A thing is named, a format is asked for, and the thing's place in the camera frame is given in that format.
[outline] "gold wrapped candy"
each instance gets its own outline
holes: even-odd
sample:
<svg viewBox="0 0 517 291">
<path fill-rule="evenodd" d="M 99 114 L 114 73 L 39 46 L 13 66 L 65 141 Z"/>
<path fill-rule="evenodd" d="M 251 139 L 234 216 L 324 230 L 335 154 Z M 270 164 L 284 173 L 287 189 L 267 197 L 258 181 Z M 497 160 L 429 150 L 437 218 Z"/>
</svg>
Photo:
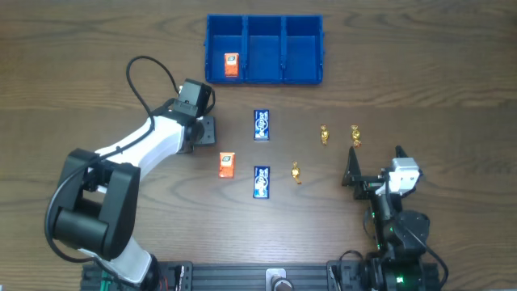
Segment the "gold wrapped candy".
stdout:
<svg viewBox="0 0 517 291">
<path fill-rule="evenodd" d="M 359 126 L 352 125 L 352 141 L 354 141 L 354 147 L 357 149 L 361 146 L 361 141 L 359 140 L 361 138 L 361 133 L 359 132 Z"/>
<path fill-rule="evenodd" d="M 329 139 L 329 131 L 326 130 L 326 125 L 322 124 L 322 144 L 326 146 L 326 141 Z"/>
<path fill-rule="evenodd" d="M 301 184 L 301 181 L 298 179 L 298 177 L 300 176 L 300 168 L 298 167 L 298 162 L 292 162 L 291 175 L 298 184 Z"/>
</svg>

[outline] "orange tic tac box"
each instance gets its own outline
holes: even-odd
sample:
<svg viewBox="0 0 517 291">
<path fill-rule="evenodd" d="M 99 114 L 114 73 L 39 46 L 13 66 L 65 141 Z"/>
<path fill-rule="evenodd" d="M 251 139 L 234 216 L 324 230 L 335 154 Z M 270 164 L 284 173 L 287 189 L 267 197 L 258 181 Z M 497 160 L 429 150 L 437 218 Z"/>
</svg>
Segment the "orange tic tac box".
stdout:
<svg viewBox="0 0 517 291">
<path fill-rule="evenodd" d="M 239 76 L 239 54 L 225 53 L 225 77 Z"/>
<path fill-rule="evenodd" d="M 219 177 L 233 178 L 235 153 L 219 153 Z"/>
</svg>

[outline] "wood grain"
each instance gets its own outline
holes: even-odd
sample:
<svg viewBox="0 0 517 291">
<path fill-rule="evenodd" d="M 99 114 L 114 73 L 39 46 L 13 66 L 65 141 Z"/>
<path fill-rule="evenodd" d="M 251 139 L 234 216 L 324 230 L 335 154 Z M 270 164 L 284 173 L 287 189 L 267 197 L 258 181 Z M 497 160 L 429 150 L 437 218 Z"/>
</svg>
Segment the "wood grain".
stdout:
<svg viewBox="0 0 517 291">
<path fill-rule="evenodd" d="M 326 262 L 375 246 L 367 204 L 340 180 L 350 124 L 365 173 L 403 145 L 425 173 L 407 209 L 431 218 L 429 244 L 448 263 L 446 290 L 517 288 L 517 6 L 503 0 L 164 0 L 0 3 L 0 285 L 77 290 L 81 267 L 46 246 L 43 217 L 65 156 L 141 126 L 131 57 L 163 61 L 176 80 L 204 80 L 206 14 L 324 15 L 320 86 L 215 86 L 217 145 L 167 158 L 141 184 L 134 235 L 159 259 L 195 263 Z M 132 76 L 158 106 L 166 75 Z M 271 140 L 254 143 L 254 108 Z M 330 140 L 322 147 L 319 124 Z M 218 153 L 237 153 L 217 178 Z M 290 176 L 297 160 L 303 184 Z M 253 165 L 271 166 L 271 199 L 251 197 Z"/>
</svg>

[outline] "blue candy package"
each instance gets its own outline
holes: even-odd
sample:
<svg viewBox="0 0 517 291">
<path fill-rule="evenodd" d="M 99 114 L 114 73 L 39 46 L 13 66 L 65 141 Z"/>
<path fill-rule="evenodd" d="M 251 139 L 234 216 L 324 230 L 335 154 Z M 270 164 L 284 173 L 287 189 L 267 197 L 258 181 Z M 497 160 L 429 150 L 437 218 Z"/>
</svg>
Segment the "blue candy package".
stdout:
<svg viewBox="0 0 517 291">
<path fill-rule="evenodd" d="M 254 111 L 256 141 L 269 141 L 269 110 L 257 109 Z"/>
<path fill-rule="evenodd" d="M 269 167 L 255 166 L 253 198 L 269 199 L 269 177 Z"/>
</svg>

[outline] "blue plastic bin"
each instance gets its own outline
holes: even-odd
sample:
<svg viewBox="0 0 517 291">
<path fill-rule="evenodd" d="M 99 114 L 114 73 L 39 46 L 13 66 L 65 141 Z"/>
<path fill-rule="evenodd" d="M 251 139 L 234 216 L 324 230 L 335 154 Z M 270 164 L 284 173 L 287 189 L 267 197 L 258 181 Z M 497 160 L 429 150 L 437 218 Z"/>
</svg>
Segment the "blue plastic bin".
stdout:
<svg viewBox="0 0 517 291">
<path fill-rule="evenodd" d="M 320 15 L 208 15 L 205 77 L 210 83 L 319 84 Z M 239 53 L 239 76 L 225 76 L 225 53 Z"/>
</svg>

